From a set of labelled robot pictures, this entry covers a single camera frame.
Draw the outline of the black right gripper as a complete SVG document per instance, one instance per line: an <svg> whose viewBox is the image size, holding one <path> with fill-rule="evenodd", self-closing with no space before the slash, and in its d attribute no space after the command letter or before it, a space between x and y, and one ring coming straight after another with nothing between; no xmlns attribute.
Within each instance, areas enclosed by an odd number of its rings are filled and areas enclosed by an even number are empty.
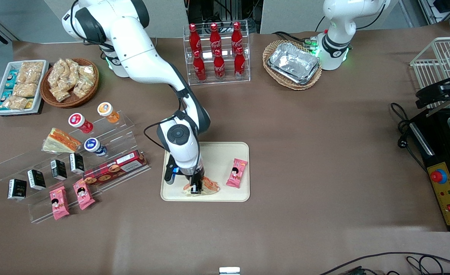
<svg viewBox="0 0 450 275"><path fill-rule="evenodd" d="M205 176L205 169L203 165L198 165L196 168L192 167L185 169L185 176L190 183L189 193L190 194L201 194L202 193L202 178Z"/></svg>

